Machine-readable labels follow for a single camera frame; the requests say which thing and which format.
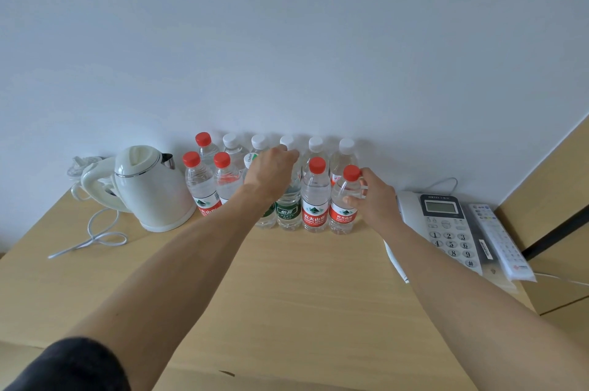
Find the white kettle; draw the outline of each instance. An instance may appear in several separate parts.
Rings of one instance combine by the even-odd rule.
[[[110,178],[113,196],[98,181]],[[186,222],[196,203],[184,175],[175,168],[172,155],[151,146],[131,146],[116,157],[89,165],[82,174],[82,187],[98,203],[132,212],[148,231],[170,231]]]

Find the black sleeve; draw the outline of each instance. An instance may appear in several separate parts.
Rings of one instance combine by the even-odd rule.
[[[90,339],[51,344],[5,391],[131,391],[118,358]]]

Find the red bottle cap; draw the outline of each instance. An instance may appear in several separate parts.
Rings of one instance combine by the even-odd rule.
[[[211,143],[211,136],[208,132],[201,132],[200,134],[196,135],[195,140],[196,144],[203,148]]]
[[[200,155],[197,152],[186,152],[182,157],[182,161],[187,168],[194,168],[200,163]]]
[[[355,182],[360,178],[360,168],[354,165],[347,165],[343,168],[343,178],[348,182]]]
[[[321,157],[313,157],[309,161],[309,171],[313,174],[321,174],[325,171],[325,160]]]
[[[217,166],[219,169],[223,169],[229,166],[231,163],[231,157],[229,157],[227,152],[219,152],[217,155],[215,155],[213,161],[215,162],[215,166]]]

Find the water bottle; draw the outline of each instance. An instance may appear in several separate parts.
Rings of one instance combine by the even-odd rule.
[[[253,150],[248,153],[243,161],[246,165],[246,169],[250,168],[250,165],[258,155],[268,149],[268,140],[264,135],[257,134],[252,137]],[[262,217],[256,222],[258,228],[272,228],[276,223],[275,204],[272,203],[270,208],[264,213]]]
[[[356,144],[350,138],[342,138],[339,142],[339,150],[335,151],[329,160],[329,177],[332,187],[343,174],[343,168],[347,165],[358,165],[358,158],[354,154]]]
[[[303,176],[300,194],[305,229],[314,233],[325,230],[328,226],[331,183],[324,158],[311,158],[309,170]]]
[[[295,149],[295,139],[291,135],[280,138],[280,144],[288,150]],[[300,157],[293,166],[291,184],[276,202],[278,225],[283,230],[294,231],[303,222],[300,213]]]
[[[215,184],[217,186],[217,194],[221,199],[221,203],[226,203],[237,189],[243,185],[243,177],[239,175],[239,171],[231,163],[231,157],[227,152],[219,152],[214,157],[215,162]]]
[[[198,144],[198,155],[205,165],[215,170],[214,157],[218,154],[219,148],[211,142],[211,136],[208,132],[201,132],[194,138]]]
[[[362,186],[359,182],[360,168],[355,165],[347,165],[343,169],[343,175],[332,188],[331,206],[329,207],[329,228],[335,234],[349,234],[354,226],[357,209],[350,208],[343,198],[362,197]]]
[[[211,214],[213,209],[221,206],[211,168],[200,161],[200,155],[196,152],[186,152],[182,161],[187,168],[184,174],[186,186],[188,186],[200,213],[203,216]]]
[[[223,137],[223,144],[225,145],[225,152],[231,157],[231,163],[237,168],[243,178],[246,177],[246,165],[243,158],[248,154],[247,149],[244,148],[237,140],[237,135],[231,133]]]
[[[321,157],[325,160],[326,172],[329,172],[329,157],[327,152],[323,149],[323,138],[320,136],[313,136],[309,139],[309,149],[303,156],[302,175],[309,170],[309,161],[313,157]]]

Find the white wall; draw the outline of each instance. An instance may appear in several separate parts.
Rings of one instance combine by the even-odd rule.
[[[342,136],[499,203],[589,110],[588,0],[0,0],[0,244],[74,155]]]

